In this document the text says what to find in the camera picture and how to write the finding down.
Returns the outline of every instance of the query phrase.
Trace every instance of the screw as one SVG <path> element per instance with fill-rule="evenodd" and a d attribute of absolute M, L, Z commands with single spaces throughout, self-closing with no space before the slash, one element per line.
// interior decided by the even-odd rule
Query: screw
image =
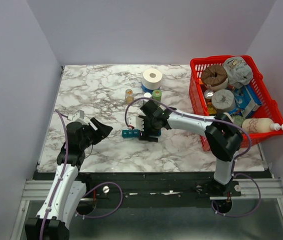
<path fill-rule="evenodd" d="M 240 192 L 242 190 L 241 186 L 239 185 L 235 185 L 234 189 L 236 192 Z"/>
<path fill-rule="evenodd" d="M 110 187 L 109 187 L 109 186 L 104 186 L 104 187 L 102 188 L 102 191 L 103 191 L 104 194 L 107 194 L 107 193 L 109 193 L 109 191 L 110 191 Z"/>

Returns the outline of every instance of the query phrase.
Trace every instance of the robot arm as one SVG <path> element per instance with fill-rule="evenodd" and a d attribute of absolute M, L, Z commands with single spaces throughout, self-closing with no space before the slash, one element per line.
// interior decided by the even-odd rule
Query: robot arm
<path fill-rule="evenodd" d="M 233 126 L 212 121 L 216 119 L 231 123 L 226 114 L 220 113 L 216 116 L 206 116 L 206 120 L 201 120 L 203 116 L 187 113 L 188 116 L 194 117 L 189 118 L 184 117 L 184 113 L 175 108 L 173 110 L 180 114 L 171 112 L 168 109 L 162 110 L 151 100 L 146 102 L 140 109 L 146 115 L 139 116 L 144 121 L 140 140 L 155 142 L 156 140 L 150 135 L 161 128 L 168 130 L 180 129 L 204 136 L 207 138 L 211 152 L 216 157 L 214 180 L 222 186 L 230 183 L 233 178 L 234 157 L 241 146 L 243 136 Z"/>
<path fill-rule="evenodd" d="M 86 182 L 78 179 L 78 173 L 85 159 L 85 149 L 96 145 L 113 130 L 94 117 L 87 124 L 84 112 L 79 110 L 67 124 L 68 155 L 63 144 L 57 157 L 57 169 L 48 196 L 38 211 L 36 218 L 29 218 L 25 224 L 28 240 L 38 240 L 44 221 L 43 239 L 68 239 L 69 225 L 82 196 L 86 193 Z"/>

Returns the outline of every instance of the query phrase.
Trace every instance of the white bottle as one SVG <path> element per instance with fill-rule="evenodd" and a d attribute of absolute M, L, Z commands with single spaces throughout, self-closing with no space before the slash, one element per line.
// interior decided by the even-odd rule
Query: white bottle
<path fill-rule="evenodd" d="M 283 124 L 274 123 L 270 118 L 248 118 L 242 123 L 242 128 L 249 134 L 262 134 L 283 130 Z"/>

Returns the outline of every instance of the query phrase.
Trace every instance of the plastic bottle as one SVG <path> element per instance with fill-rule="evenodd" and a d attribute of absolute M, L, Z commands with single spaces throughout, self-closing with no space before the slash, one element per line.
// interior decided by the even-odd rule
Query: plastic bottle
<path fill-rule="evenodd" d="M 134 101 L 134 94 L 133 90 L 127 89 L 125 92 L 125 101 L 127 104 L 130 104 L 132 101 Z"/>
<path fill-rule="evenodd" d="M 243 121 L 242 128 L 250 134 L 262 134 L 283 130 L 283 124 L 274 123 L 270 118 L 248 118 Z"/>

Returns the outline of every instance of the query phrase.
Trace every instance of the white toilet paper roll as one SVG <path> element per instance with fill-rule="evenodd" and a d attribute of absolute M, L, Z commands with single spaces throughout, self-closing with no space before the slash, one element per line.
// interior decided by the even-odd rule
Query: white toilet paper roll
<path fill-rule="evenodd" d="M 142 74 L 142 86 L 145 92 L 153 92 L 155 89 L 159 89 L 161 87 L 161 81 L 163 78 L 163 74 L 154 68 L 149 68 Z"/>
<path fill-rule="evenodd" d="M 231 112 L 236 108 L 234 94 L 226 89 L 215 92 L 211 98 L 211 103 L 217 113 Z"/>

